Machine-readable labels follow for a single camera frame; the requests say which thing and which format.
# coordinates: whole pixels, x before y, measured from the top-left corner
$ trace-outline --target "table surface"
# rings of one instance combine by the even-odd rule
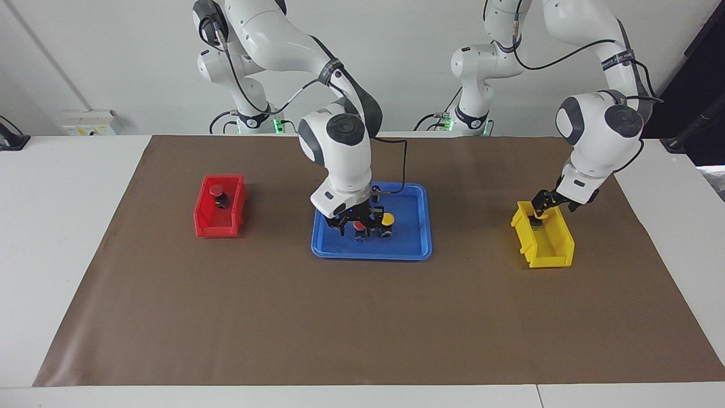
[[[431,135],[442,136],[382,134]],[[30,388],[149,139],[36,137],[22,152],[0,153],[0,407],[721,407],[725,401],[725,383]],[[658,141],[647,141],[616,177],[725,363],[725,203],[687,157],[669,155]]]

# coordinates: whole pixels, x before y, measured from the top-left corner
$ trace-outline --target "yellow plastic container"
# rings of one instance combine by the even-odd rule
[[[530,201],[519,201],[518,211],[511,226],[516,228],[521,241],[521,253],[525,255],[530,268],[566,268],[574,257],[574,238],[564,221],[559,207],[546,210],[541,220],[543,225],[532,227],[529,217],[534,215]]]

